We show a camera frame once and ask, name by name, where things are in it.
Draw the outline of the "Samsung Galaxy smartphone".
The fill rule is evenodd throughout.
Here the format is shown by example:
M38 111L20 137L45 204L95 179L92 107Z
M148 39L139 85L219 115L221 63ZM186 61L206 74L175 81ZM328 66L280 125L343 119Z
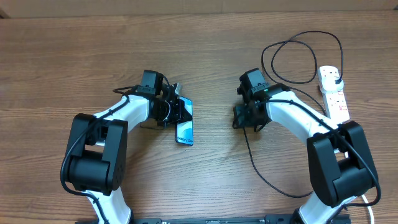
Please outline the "Samsung Galaxy smartphone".
M176 125L176 142L193 145L193 103L190 99L179 96L181 102L181 119Z

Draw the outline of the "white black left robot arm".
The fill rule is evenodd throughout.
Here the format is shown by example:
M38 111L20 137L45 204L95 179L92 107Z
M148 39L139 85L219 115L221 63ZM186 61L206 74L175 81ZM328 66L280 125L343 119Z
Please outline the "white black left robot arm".
M180 95L180 84L170 84L160 72L144 70L140 84L115 88L119 102L96 114L77 114L60 168L64 191L86 197L95 223L134 223L121 185L126 171L127 137L148 119L158 129L175 126L175 140L192 146L193 102Z

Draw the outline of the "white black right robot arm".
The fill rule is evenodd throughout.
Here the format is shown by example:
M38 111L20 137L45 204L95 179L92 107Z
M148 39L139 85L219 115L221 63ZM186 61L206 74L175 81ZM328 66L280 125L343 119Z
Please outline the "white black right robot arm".
M291 89L270 86L258 68L240 76L244 103L234 107L234 129L259 132L271 121L283 125L307 147L313 192L290 215L290 223L350 223L341 211L370 207L381 199L376 167L363 128L338 123L299 100Z

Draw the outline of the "white USB charger adapter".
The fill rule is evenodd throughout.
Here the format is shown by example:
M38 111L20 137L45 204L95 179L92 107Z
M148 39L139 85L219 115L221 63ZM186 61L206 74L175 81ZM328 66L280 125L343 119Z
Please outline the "white USB charger adapter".
M339 78L335 80L334 77L321 77L319 81L320 91L323 94L336 93L344 88L344 81Z

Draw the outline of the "white power strip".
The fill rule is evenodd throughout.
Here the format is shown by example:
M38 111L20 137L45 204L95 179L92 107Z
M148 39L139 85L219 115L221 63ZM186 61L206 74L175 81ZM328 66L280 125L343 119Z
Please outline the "white power strip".
M318 69L318 80L321 77L340 79L339 71L336 67L324 65ZM323 94L323 101L326 108L326 115L337 123L344 123L350 119L343 89L336 93Z

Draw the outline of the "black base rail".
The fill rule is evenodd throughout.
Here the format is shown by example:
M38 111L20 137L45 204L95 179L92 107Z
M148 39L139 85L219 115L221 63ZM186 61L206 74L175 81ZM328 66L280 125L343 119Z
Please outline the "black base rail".
M142 218L131 221L133 224L289 224L291 215L266 215L265 217L239 217L216 219L174 219Z

